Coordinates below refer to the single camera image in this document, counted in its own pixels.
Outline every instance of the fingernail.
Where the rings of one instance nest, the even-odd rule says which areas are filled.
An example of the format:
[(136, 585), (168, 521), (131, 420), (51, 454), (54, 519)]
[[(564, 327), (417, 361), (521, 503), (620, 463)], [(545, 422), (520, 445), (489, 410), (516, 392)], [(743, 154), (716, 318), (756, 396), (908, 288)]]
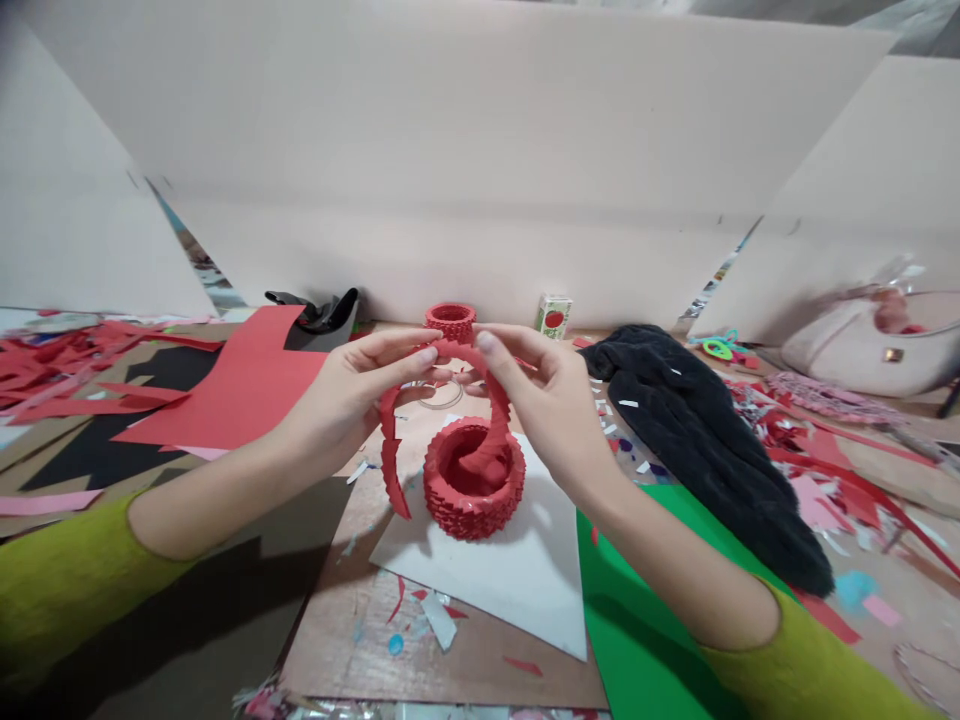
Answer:
[(417, 362), (419, 362), (423, 367), (429, 367), (433, 365), (437, 360), (437, 349), (433, 346), (424, 348), (417, 353)]
[(493, 333), (483, 330), (477, 335), (477, 349), (482, 353), (491, 353), (497, 347), (497, 339)]

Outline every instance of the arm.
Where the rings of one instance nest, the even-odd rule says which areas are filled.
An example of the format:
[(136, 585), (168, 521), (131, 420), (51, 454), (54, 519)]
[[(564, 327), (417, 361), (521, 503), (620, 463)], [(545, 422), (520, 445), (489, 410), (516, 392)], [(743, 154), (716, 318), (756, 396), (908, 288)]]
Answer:
[[(799, 605), (623, 477), (579, 355), (528, 328), (483, 328), (477, 346), (554, 480), (704, 646), (720, 680), (756, 717), (929, 717)], [(536, 370), (521, 368), (514, 356)]]
[[(0, 546), (0, 688), (24, 690), (101, 628), (254, 519), (335, 472), (379, 423), (390, 387), (449, 380), (439, 331), (374, 333), (330, 353), (272, 432), (150, 490)], [(429, 397), (411, 387), (399, 403)]]

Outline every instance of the person's left hand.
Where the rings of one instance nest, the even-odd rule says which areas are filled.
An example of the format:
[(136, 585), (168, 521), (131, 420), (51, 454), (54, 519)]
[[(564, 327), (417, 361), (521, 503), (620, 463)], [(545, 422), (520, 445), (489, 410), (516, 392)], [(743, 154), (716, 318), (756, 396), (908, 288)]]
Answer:
[[(446, 382), (449, 370), (436, 368), (436, 348), (408, 353), (417, 345), (439, 340), (429, 328), (385, 330), (341, 345), (330, 353), (303, 397), (272, 432), (294, 455), (310, 463), (320, 477), (329, 477), (360, 449), (380, 424), (380, 396), (396, 385), (417, 380)], [(397, 406), (432, 397), (428, 386), (404, 388)]]

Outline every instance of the red paper vase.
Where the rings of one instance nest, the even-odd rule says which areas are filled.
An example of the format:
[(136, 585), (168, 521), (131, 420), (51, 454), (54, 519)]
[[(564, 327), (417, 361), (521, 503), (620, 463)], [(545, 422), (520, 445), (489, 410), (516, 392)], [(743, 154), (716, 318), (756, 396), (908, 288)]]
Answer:
[(489, 420), (461, 418), (437, 433), (427, 448), (423, 468), (427, 509), (440, 528), (458, 540), (482, 540), (503, 530), (523, 497), (526, 463), (513, 435), (497, 458), (506, 471), (499, 483), (460, 464), (464, 455), (480, 446), (489, 429)]
[(443, 339), (464, 345), (473, 344), (473, 323), (477, 311), (469, 305), (440, 303), (427, 310), (424, 324), (434, 330), (443, 330)]

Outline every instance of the person's right hand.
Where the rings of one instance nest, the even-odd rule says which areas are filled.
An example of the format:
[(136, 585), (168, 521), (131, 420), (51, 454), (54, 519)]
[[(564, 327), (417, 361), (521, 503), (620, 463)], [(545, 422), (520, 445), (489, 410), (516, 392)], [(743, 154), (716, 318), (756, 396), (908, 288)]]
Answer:
[[(571, 484), (587, 481), (612, 462), (582, 357), (532, 328), (477, 324), (474, 329), (477, 349), (561, 487), (569, 492)], [(480, 380), (475, 370), (456, 380), (468, 395), (486, 397), (486, 387), (472, 384)]]

